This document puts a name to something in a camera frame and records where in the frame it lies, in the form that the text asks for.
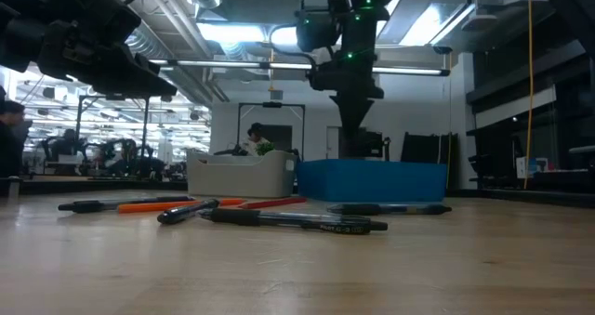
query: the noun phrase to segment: white plastic container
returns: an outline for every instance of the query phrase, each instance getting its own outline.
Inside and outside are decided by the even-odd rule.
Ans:
[[[188,151],[188,193],[196,196],[283,198],[294,188],[297,156],[213,156]]]

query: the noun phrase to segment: light fixture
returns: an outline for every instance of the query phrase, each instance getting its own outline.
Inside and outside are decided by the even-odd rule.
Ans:
[[[205,40],[222,43],[262,42],[264,33],[257,25],[197,23]]]
[[[424,46],[440,31],[440,11],[430,5],[414,22],[399,46]]]
[[[158,64],[160,59],[152,60]],[[233,60],[178,60],[176,63],[168,62],[171,65],[195,66],[203,68],[236,68],[236,69],[285,69],[285,70],[310,70],[310,64],[297,63],[269,63],[269,62],[242,62]],[[440,75],[446,76],[449,71],[424,69],[424,68],[399,68],[399,67],[374,67],[374,73],[386,74],[413,74],[413,75]]]
[[[458,26],[459,23],[461,23],[461,21],[466,18],[473,10],[475,9],[475,4],[471,4],[469,5],[467,8],[465,8],[465,10],[463,12],[461,12],[459,15],[455,14],[453,15],[454,18],[452,21],[447,21],[447,25],[446,27],[444,27],[442,29],[441,32],[438,33],[438,35],[436,35],[433,39],[431,39],[430,44],[435,46],[437,43],[439,43],[440,41],[442,41],[442,39],[444,39],[444,37],[446,35],[448,35],[451,31],[454,30],[454,28],[456,26]]]
[[[387,11],[389,11],[389,16],[392,16],[392,13],[394,13],[394,10],[397,9],[397,6],[399,5],[399,3],[401,2],[401,0],[390,0],[390,2],[384,6]],[[380,33],[382,33],[382,30],[384,29],[384,26],[387,25],[388,21],[379,21],[376,25],[376,37],[378,37],[380,35]]]
[[[33,119],[33,125],[64,125],[64,126],[76,126],[74,120],[47,120],[47,119]],[[111,122],[111,121],[81,121],[81,125],[108,125],[113,127],[127,128],[127,129],[142,129],[143,123],[127,123],[127,122]],[[159,124],[147,124],[147,128],[150,130],[158,130]],[[192,124],[164,124],[168,127],[174,128],[188,128],[191,132],[195,130],[206,130],[208,127],[200,123]]]
[[[374,67],[373,73],[388,73],[388,74],[411,74],[411,75],[446,75],[447,72],[437,69],[415,69],[415,68],[391,68],[391,67]]]

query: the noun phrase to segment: blue plastic container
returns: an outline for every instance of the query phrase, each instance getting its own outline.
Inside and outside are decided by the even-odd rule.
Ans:
[[[440,202],[446,165],[321,160],[297,165],[299,195],[328,202]]]

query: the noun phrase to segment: wooden table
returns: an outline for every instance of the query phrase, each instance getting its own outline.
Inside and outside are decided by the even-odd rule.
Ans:
[[[595,314],[595,211],[451,199],[441,217],[380,217],[345,236],[155,214],[0,208],[0,314]],[[323,212],[324,203],[273,210]]]

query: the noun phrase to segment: person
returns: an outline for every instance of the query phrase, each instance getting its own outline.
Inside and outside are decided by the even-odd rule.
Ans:
[[[16,101],[0,103],[0,177],[18,176],[22,158],[23,141],[12,128],[25,120],[25,106]]]
[[[261,143],[269,143],[269,141],[262,136],[262,124],[253,123],[248,129],[248,139],[242,142],[241,147],[248,156],[258,156],[257,146]]]

